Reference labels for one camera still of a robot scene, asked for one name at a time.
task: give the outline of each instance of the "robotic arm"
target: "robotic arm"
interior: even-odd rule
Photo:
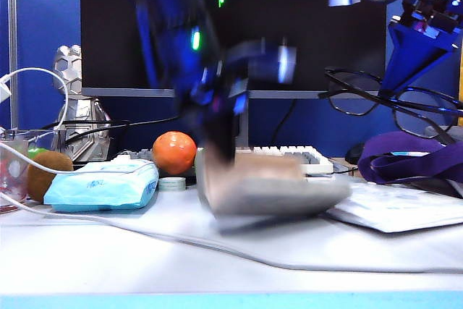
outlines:
[[[175,89],[180,112],[233,159],[234,118],[247,105],[247,80],[291,82],[294,50],[265,41],[221,49],[203,0],[129,1],[150,87]]]
[[[329,0],[329,6],[359,1]],[[402,6],[402,16],[394,16],[388,25],[394,51],[381,86],[385,94],[407,87],[453,54],[462,41],[463,0],[403,0]]]

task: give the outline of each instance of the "black monitor screen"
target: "black monitor screen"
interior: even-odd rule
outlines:
[[[265,38],[297,49],[294,81],[254,83],[256,90],[325,90],[323,68],[348,67],[382,75],[386,7],[362,1],[328,7],[328,0],[204,0],[226,49]],[[81,0],[82,86],[85,94],[148,88],[133,5],[128,0]]]

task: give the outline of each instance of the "kiwi fruit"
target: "kiwi fruit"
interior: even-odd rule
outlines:
[[[56,151],[45,151],[39,153],[33,159],[35,162],[42,164],[50,169],[70,172],[74,169],[72,160],[63,153]],[[42,169],[29,164],[27,168],[27,193],[29,197],[40,203],[43,203],[43,197],[50,187],[56,174],[45,172]]]

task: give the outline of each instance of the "blue partition wall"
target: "blue partition wall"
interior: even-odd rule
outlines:
[[[0,0],[0,76],[9,72],[8,0]],[[0,104],[0,126],[9,128],[9,101]]]
[[[18,62],[20,67],[51,67],[54,52],[60,45],[80,43],[79,0],[17,0]],[[401,14],[400,2],[388,8],[388,18]],[[391,54],[391,43],[386,56]],[[436,67],[415,85],[458,95],[459,54]],[[20,78],[20,126],[42,127],[56,118],[62,96],[53,88],[51,78],[41,73],[24,74]],[[175,102],[169,98],[102,98],[112,119],[134,122],[171,117]],[[291,104],[290,100],[251,100],[250,145],[269,145],[271,136]],[[167,130],[190,132],[183,121],[143,126],[117,131],[118,149],[135,151],[149,148]],[[391,110],[378,107],[366,117],[350,117],[333,110],[326,100],[299,100],[294,112],[281,128],[278,145],[313,145],[327,156],[344,156],[355,144],[368,138],[397,130]]]
[[[18,67],[52,68],[56,49],[80,45],[80,0],[17,0]],[[19,127],[39,128],[58,117],[64,97],[42,72],[18,78]]]

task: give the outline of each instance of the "white cable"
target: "white cable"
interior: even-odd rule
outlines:
[[[18,69],[18,70],[15,70],[13,72],[10,72],[9,74],[4,75],[0,79],[0,82],[3,82],[3,83],[8,82],[12,78],[13,75],[19,74],[20,72],[28,72],[28,71],[46,72],[46,73],[50,74],[51,76],[53,76],[54,78],[56,78],[63,85],[63,89],[64,89],[64,110],[63,110],[63,114],[61,116],[61,119],[59,120],[59,123],[54,128],[55,130],[59,130],[59,128],[61,127],[63,122],[66,120],[67,109],[69,107],[69,96],[68,96],[67,86],[66,86],[65,81],[63,81],[63,79],[61,79],[60,76],[58,76],[54,72],[52,72],[50,70],[47,70],[47,69],[44,69],[44,68],[30,67],[30,68],[22,68],[22,69]]]
[[[213,240],[191,237],[183,234],[165,234],[157,232],[152,229],[147,229],[140,226],[135,226],[131,224],[126,224],[111,219],[107,219],[101,216],[91,216],[91,215],[72,215],[65,213],[48,213],[45,211],[39,211],[24,204],[18,203],[16,200],[10,198],[8,195],[0,192],[0,199],[5,199],[13,206],[17,208],[29,211],[31,213],[36,213],[42,216],[48,216],[58,219],[77,219],[77,220],[86,220],[98,222],[100,224],[106,224],[112,227],[125,229],[127,231],[144,234],[156,238],[158,240],[163,240],[167,242],[179,242],[182,244],[187,244],[195,247],[201,247],[209,250],[213,250],[220,253],[226,253],[228,255],[233,255],[239,258],[244,258],[249,261],[262,263],[267,266],[282,268],[291,271],[344,271],[344,272],[356,272],[356,273],[392,273],[392,274],[463,274],[463,268],[461,267],[408,267],[408,268],[392,268],[392,267],[368,267],[368,266],[319,266],[316,264],[297,264],[297,263],[286,263],[281,261],[270,260],[259,255],[248,253],[246,251],[236,249],[226,244],[220,242],[215,242]]]
[[[68,172],[66,172],[66,171],[55,170],[55,169],[51,169],[51,168],[48,168],[46,166],[43,166],[42,164],[39,164],[39,163],[33,161],[32,159],[28,158],[27,156],[24,156],[19,151],[13,149],[12,147],[8,146],[7,144],[5,144],[5,143],[3,143],[1,141],[0,141],[0,148],[4,148],[5,150],[8,150],[9,152],[11,152],[14,155],[18,156],[19,158],[21,158],[22,160],[28,162],[29,164],[31,164],[33,166],[36,166],[37,168],[42,169],[45,172],[49,172],[49,173],[52,173],[52,174],[64,174],[64,175],[103,174],[103,173],[104,174],[106,174],[106,173],[109,173],[109,174],[130,174],[130,173],[136,172],[138,169],[141,169],[144,166],[149,166],[149,165],[153,164],[152,162],[148,162],[146,164],[143,164],[142,166],[137,166],[135,169],[130,170],[130,171],[127,171],[127,170],[98,170],[98,171],[88,171],[88,172],[85,172],[85,171],[68,171]]]

